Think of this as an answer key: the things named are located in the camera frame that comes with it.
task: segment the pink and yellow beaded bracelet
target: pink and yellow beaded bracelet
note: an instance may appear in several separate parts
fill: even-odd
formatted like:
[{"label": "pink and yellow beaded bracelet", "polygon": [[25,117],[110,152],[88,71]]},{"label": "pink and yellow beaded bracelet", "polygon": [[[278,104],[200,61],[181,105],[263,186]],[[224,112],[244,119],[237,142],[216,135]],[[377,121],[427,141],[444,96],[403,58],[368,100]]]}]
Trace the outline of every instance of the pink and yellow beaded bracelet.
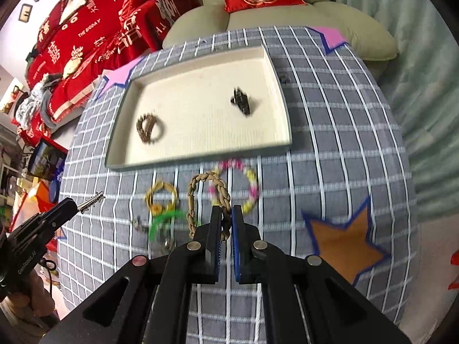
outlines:
[{"label": "pink and yellow beaded bracelet", "polygon": [[[230,159],[228,161],[219,162],[214,169],[217,175],[220,175],[225,169],[234,168],[240,170],[249,180],[249,198],[242,205],[242,213],[246,215],[249,213],[258,199],[258,180],[256,173],[252,168],[245,166],[245,164],[239,159]],[[217,199],[216,188],[213,185],[209,185],[209,193],[212,196],[212,205],[220,205]]]}]

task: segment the pink star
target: pink star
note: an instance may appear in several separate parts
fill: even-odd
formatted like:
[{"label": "pink star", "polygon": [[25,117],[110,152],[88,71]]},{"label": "pink star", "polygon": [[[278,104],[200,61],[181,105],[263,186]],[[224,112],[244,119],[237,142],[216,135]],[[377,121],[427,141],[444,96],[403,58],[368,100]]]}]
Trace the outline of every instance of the pink star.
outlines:
[{"label": "pink star", "polygon": [[344,36],[335,28],[329,27],[309,27],[320,33],[320,38],[325,48],[325,54],[330,54],[333,50],[346,43]]},{"label": "pink star", "polygon": [[97,95],[96,99],[99,99],[100,96],[102,96],[102,94],[105,91],[109,90],[112,85],[119,85],[124,88],[126,86],[126,81],[129,79],[129,75],[131,74],[132,69],[144,58],[145,57],[138,57],[133,61],[130,61],[129,63],[125,64],[124,66],[121,66],[120,68],[117,68],[111,73],[105,75],[104,79],[106,83],[104,85],[104,88],[102,88],[99,91],[99,94]]}]

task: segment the checkered tablecloth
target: checkered tablecloth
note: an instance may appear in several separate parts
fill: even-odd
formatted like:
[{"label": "checkered tablecloth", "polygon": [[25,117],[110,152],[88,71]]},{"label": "checkered tablecloth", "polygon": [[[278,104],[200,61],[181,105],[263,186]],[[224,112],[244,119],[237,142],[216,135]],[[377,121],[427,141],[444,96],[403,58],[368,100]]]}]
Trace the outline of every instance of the checkered tablecloth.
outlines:
[{"label": "checkered tablecloth", "polygon": [[[302,210],[343,223],[371,194],[372,239],[392,258],[362,275],[357,288],[399,323],[417,269],[415,193],[399,127],[375,80],[350,47],[325,56],[318,34],[304,27],[233,31],[150,54],[136,65],[131,79],[212,51],[261,42],[276,72],[287,79],[282,88],[293,145],[285,155],[244,160],[258,173],[261,193],[245,221],[257,225],[262,238],[284,252],[305,257],[313,249]],[[192,175],[215,166],[203,161],[123,173],[107,170],[104,158],[122,95],[123,89],[114,86],[89,100],[66,160],[61,198],[68,196],[79,204],[96,191],[106,196],[102,204],[64,227],[68,239],[59,243],[59,264],[70,309],[135,255],[160,254],[159,243],[149,244],[147,235],[131,225],[138,216],[144,224],[151,220],[144,194],[155,180],[173,183],[180,208],[186,211]],[[244,202],[247,179],[235,170],[222,178],[232,203]],[[208,222],[207,184],[200,184],[196,194],[198,220]],[[167,193],[155,194],[156,198],[170,199]],[[179,244],[188,240],[184,220],[175,220],[170,231]],[[235,283],[231,253],[231,247],[222,246],[217,285],[193,288],[190,343],[266,342],[261,288]]]}]

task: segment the black cable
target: black cable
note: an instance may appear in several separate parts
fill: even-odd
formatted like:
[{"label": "black cable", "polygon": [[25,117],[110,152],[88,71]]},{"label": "black cable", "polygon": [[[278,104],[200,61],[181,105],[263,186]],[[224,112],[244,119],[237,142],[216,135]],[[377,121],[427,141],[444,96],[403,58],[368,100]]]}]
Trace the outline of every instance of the black cable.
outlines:
[{"label": "black cable", "polygon": [[57,268],[57,265],[54,261],[52,260],[47,260],[45,259],[44,257],[42,257],[40,259],[40,261],[38,262],[41,266],[43,266],[43,268],[45,268],[48,272],[48,276],[50,277],[50,295],[51,297],[53,297],[53,281],[52,281],[52,277],[51,277],[51,272],[56,270]]}]

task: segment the red blanket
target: red blanket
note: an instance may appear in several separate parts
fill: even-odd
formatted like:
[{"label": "red blanket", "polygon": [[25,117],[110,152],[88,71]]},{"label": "red blanket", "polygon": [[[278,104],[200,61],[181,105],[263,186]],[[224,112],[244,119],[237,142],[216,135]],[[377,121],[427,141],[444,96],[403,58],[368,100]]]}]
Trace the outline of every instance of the red blanket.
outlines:
[{"label": "red blanket", "polygon": [[[197,0],[165,0],[176,20],[199,3]],[[48,47],[35,58],[27,74],[33,88],[44,74],[63,73],[71,58],[82,64],[53,91],[48,112],[58,123],[76,107],[86,103],[93,91],[92,82],[103,70],[115,70],[139,57],[146,50],[161,49],[170,29],[157,0],[88,0],[54,35]],[[35,116],[32,131],[22,136],[35,145],[47,128]]]}]

